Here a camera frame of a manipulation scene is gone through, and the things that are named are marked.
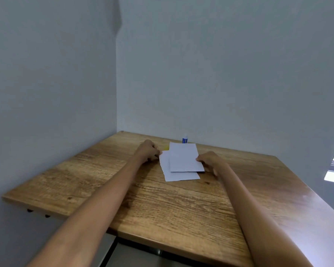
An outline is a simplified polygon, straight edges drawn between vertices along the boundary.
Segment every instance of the paper sheet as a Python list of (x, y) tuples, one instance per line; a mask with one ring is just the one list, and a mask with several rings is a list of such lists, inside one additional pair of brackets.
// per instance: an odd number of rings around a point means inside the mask
[(196, 161), (197, 157), (195, 143), (169, 143), (169, 164), (172, 172), (203, 172), (203, 164)]
[(160, 165), (166, 182), (200, 179), (196, 172), (171, 172), (169, 170), (169, 151), (163, 151), (160, 155)]

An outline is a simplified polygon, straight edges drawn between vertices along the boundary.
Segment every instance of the white wall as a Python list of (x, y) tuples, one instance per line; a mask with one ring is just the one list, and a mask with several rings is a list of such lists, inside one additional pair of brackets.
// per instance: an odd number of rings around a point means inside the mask
[(113, 0), (0, 0), (0, 266), (62, 223), (1, 195), (116, 132)]
[(334, 0), (120, 0), (117, 129), (279, 157), (334, 208)]

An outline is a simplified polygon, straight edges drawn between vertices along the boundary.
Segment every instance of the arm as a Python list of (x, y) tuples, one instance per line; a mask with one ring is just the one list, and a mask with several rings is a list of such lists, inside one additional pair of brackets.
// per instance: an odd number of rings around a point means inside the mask
[(223, 184), (245, 235), (254, 263), (264, 267), (312, 267), (307, 258), (258, 204), (231, 167), (214, 152), (201, 154)]
[(135, 175), (160, 151), (146, 140), (126, 165), (82, 204), (27, 267), (89, 267)]

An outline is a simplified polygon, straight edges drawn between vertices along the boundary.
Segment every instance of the wood grain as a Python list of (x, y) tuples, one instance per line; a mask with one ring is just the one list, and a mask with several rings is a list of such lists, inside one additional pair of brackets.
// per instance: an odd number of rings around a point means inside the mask
[[(30, 209), (71, 215), (110, 179), (145, 139), (118, 132), (12, 189), (3, 198)], [(334, 266), (334, 210), (276, 157), (197, 144), (225, 158), (258, 202), (315, 267)], [(227, 195), (206, 172), (166, 183), (158, 162), (144, 164), (110, 230), (118, 236), (214, 265), (253, 266)]]

